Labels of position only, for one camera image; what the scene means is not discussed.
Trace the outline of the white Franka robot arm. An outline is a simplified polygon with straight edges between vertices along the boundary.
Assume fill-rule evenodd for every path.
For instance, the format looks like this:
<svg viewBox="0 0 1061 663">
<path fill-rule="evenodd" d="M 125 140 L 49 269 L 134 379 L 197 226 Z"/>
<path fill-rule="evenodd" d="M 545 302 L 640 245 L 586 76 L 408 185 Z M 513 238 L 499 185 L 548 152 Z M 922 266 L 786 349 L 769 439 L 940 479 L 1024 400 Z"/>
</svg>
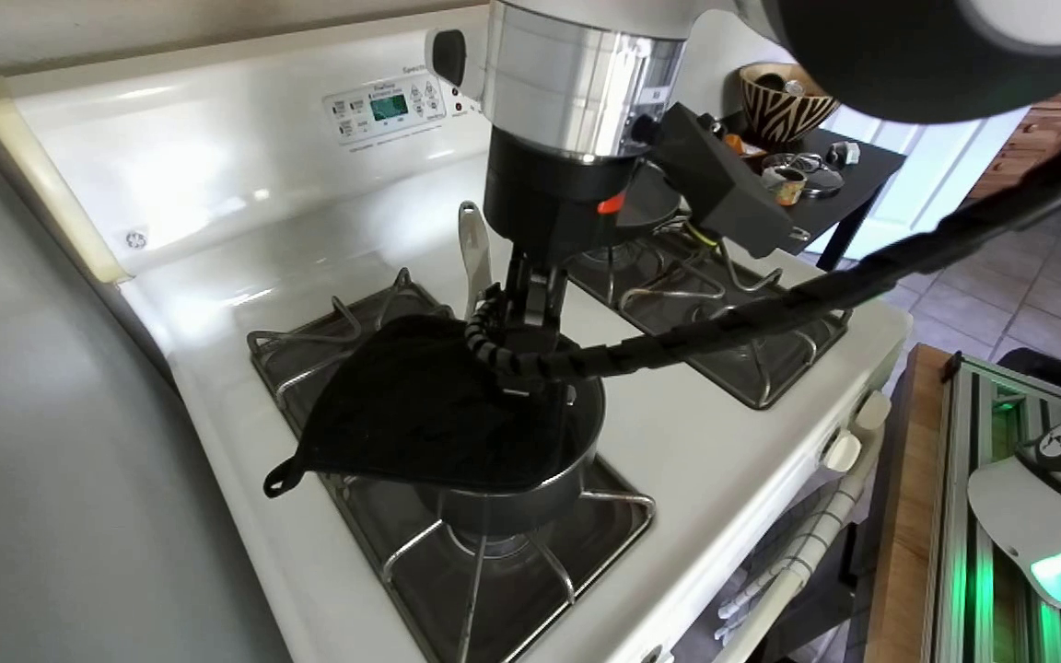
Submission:
<svg viewBox="0 0 1061 663">
<path fill-rule="evenodd" d="M 534 269 L 558 269 L 553 226 L 597 228 L 597 202 L 620 195 L 650 158 L 716 216 L 734 191 L 727 146 L 695 113 L 672 102 L 674 69 L 693 81 L 712 66 L 780 53 L 825 94 L 870 116 L 944 126 L 1001 113 L 1061 92 L 1061 12 L 1054 0 L 499 0 L 485 116 L 494 220 Z M 859 307 L 911 272 L 931 272 L 974 253 L 983 238 L 1061 202 L 1061 155 L 1018 188 L 989 195 L 906 234 L 839 277 L 819 277 L 789 296 L 636 334 L 620 346 L 532 355 L 499 331 L 467 331 L 472 355 L 510 373 L 612 376 L 674 364 L 688 355 L 730 349 L 750 334 L 786 331 L 804 317 Z"/>
</svg>

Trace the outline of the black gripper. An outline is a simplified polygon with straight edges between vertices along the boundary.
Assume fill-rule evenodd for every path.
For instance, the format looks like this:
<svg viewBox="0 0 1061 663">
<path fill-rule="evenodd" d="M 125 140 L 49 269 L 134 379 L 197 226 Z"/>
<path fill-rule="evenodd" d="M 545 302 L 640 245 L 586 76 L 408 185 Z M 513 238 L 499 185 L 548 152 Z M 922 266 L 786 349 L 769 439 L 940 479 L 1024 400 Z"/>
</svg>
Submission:
<svg viewBox="0 0 1061 663">
<path fill-rule="evenodd" d="M 631 207 L 635 158 L 579 163 L 505 130 L 489 134 L 484 215 L 513 243 L 500 296 L 485 323 L 510 349 L 560 346 L 560 309 L 572 253 L 650 234 L 661 215 Z"/>
</svg>

